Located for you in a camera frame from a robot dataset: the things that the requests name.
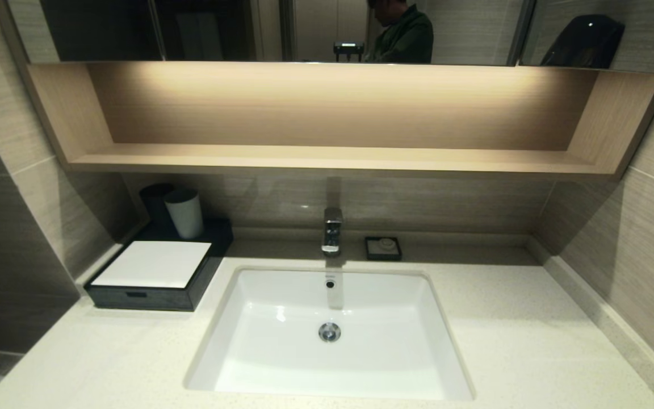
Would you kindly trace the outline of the black amenity drawer box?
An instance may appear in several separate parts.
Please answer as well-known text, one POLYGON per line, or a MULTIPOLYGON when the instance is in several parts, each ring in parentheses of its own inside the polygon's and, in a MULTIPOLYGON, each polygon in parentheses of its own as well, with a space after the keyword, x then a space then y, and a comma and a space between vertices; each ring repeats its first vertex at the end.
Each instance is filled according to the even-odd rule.
POLYGON ((208 220, 203 234, 189 240, 149 224, 89 278, 84 290, 91 286, 184 289, 199 303, 232 241, 226 219, 208 220))

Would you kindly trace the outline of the chrome faucet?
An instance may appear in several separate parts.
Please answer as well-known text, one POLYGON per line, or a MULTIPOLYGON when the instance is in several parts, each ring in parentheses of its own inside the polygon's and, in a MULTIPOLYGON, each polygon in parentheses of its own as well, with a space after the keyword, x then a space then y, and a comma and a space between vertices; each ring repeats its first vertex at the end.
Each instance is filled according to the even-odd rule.
POLYGON ((342 233, 343 214, 337 207, 328 207, 324 210, 324 234, 322 235, 321 250, 328 258, 340 255, 340 238, 342 233))

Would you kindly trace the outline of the black soap dish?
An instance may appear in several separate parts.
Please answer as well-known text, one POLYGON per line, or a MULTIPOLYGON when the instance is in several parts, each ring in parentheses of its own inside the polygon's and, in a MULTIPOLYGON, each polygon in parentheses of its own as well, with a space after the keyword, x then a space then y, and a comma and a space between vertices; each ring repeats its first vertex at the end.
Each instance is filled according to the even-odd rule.
POLYGON ((398 239, 396 237, 389 237, 397 241, 397 251, 394 253, 385 253, 380 251, 377 245, 377 241, 382 237, 389 236, 366 236, 366 259, 370 261, 402 261, 403 254, 398 239))

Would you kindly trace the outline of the white cup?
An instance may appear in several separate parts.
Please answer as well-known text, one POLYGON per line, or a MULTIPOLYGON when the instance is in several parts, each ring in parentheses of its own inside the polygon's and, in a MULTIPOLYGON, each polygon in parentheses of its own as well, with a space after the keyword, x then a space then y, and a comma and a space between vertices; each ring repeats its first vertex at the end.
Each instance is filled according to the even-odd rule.
POLYGON ((202 208, 197 190, 175 189, 163 198, 166 209, 181 239, 203 234, 202 208))

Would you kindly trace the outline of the white sink basin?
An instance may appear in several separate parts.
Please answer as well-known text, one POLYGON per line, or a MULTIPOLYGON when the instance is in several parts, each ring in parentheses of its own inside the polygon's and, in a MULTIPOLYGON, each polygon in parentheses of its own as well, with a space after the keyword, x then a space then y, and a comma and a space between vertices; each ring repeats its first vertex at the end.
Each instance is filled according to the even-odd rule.
POLYGON ((428 277, 243 267, 216 308, 187 389, 470 402, 475 392, 428 277), (336 323, 342 336, 323 342, 336 323))

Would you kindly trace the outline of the black cup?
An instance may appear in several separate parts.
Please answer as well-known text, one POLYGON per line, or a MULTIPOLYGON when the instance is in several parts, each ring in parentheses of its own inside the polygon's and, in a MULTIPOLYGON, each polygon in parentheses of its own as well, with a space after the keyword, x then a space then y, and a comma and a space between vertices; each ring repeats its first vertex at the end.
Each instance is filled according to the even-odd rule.
POLYGON ((175 186, 172 183, 155 183, 139 191, 139 197, 145 207, 148 217, 156 228, 161 231, 174 231, 174 224, 165 204, 165 197, 175 186))

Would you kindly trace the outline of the light wooden wall shelf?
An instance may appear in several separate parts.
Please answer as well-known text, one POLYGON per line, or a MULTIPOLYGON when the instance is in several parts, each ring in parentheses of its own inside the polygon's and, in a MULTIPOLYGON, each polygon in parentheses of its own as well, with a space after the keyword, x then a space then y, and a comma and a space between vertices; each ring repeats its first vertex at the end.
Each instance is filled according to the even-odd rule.
POLYGON ((279 62, 27 64, 73 171, 617 179, 654 73, 279 62))

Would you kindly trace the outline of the wall mirror cabinet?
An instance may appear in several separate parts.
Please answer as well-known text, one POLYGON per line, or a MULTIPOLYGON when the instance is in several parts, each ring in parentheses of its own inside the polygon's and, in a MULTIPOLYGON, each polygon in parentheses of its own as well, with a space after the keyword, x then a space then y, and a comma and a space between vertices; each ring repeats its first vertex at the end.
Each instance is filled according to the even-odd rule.
POLYGON ((608 69, 654 73, 654 0, 2 0, 31 64, 541 66, 576 16, 625 25, 608 69))

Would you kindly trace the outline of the black wall hair dryer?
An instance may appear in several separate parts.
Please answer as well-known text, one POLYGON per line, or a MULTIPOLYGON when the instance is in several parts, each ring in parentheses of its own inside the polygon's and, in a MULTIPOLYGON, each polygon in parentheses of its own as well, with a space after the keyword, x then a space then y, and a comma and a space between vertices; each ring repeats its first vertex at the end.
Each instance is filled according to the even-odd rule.
POLYGON ((607 15, 580 15, 558 34, 541 66, 608 69, 625 25, 607 15))

